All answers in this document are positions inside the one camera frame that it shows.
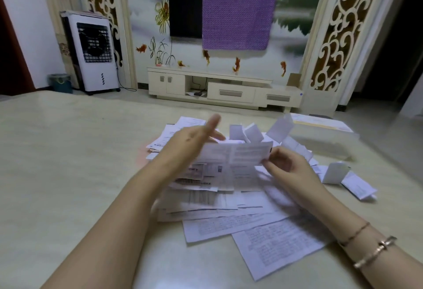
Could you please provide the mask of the white printed paper slip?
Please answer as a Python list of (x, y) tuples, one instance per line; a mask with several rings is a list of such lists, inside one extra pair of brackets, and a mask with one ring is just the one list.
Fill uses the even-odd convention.
[(231, 166), (258, 166), (269, 158), (272, 142), (259, 143), (206, 143), (193, 164), (227, 164)]

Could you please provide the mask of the person's right forearm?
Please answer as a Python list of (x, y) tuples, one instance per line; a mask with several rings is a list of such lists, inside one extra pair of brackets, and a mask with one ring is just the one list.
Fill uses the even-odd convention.
[(423, 289), (423, 264), (403, 251), (394, 236), (384, 236), (323, 184), (298, 200), (330, 230), (374, 289)]

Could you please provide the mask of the person's left hand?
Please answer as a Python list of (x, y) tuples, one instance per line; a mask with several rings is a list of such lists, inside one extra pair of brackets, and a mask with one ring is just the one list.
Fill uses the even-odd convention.
[(207, 143), (210, 133), (217, 131), (220, 120), (221, 116), (214, 114), (204, 125), (183, 127), (172, 136), (152, 161), (165, 181), (171, 182), (189, 167)]

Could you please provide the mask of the white air cooler fan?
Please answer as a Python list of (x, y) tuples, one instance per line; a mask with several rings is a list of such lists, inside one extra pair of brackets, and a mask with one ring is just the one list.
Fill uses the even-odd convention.
[(71, 10), (60, 12), (79, 90), (87, 95), (120, 92), (109, 20), (103, 15)]

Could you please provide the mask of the person's left forearm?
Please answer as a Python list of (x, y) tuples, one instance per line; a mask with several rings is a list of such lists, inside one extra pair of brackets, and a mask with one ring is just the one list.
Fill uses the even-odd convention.
[(146, 164), (40, 289), (132, 289), (152, 206), (187, 167), (159, 158)]

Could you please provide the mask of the pile of white paper receipts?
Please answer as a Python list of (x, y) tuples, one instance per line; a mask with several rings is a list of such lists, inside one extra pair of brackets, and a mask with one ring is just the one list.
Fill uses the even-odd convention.
[[(278, 118), (267, 132), (255, 123), (230, 125), (220, 143), (272, 142), (309, 163), (326, 185), (340, 185), (360, 201), (377, 199), (377, 189), (344, 162), (320, 165), (312, 151), (290, 136), (291, 116)], [(261, 165), (191, 164), (159, 199), (159, 222), (181, 221), (188, 244), (231, 235), (254, 281), (332, 242), (327, 229), (288, 196)]]

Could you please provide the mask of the white flat box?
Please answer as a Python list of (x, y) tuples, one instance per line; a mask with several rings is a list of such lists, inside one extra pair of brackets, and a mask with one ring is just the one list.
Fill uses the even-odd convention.
[(354, 138), (359, 138), (360, 135), (352, 130), (346, 123), (340, 120), (334, 120), (322, 116), (312, 116), (305, 114), (290, 113), (293, 123), (297, 126), (312, 127), (327, 130), (332, 133), (341, 135), (348, 135)]

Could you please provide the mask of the purple cloth cover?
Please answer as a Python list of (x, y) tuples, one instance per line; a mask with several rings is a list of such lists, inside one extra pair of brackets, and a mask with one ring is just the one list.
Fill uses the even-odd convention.
[(276, 0), (202, 0), (204, 50), (265, 51)]

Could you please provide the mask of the teal waste bin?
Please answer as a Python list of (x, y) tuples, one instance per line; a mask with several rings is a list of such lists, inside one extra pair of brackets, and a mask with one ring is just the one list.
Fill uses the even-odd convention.
[(71, 76), (69, 74), (49, 74), (48, 82), (54, 92), (73, 94)]

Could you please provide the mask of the person's right hand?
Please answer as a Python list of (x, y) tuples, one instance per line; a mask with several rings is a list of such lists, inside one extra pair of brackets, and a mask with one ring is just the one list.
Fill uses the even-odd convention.
[(322, 187), (320, 179), (300, 154), (293, 152), (291, 172), (272, 175), (279, 185), (292, 196), (306, 197)]

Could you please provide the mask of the cream television cabinet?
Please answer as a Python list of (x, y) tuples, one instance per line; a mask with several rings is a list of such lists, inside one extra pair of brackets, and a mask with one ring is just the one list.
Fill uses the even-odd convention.
[[(147, 68), (148, 92), (157, 99), (258, 110), (281, 107), (284, 112), (299, 108), (304, 92), (271, 80), (236, 74), (195, 72), (184, 67)], [(204, 91), (203, 96), (193, 96)]]

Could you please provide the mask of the black television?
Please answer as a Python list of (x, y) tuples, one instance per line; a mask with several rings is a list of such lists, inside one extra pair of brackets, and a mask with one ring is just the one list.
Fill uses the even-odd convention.
[(170, 35), (202, 39), (203, 0), (169, 0)]

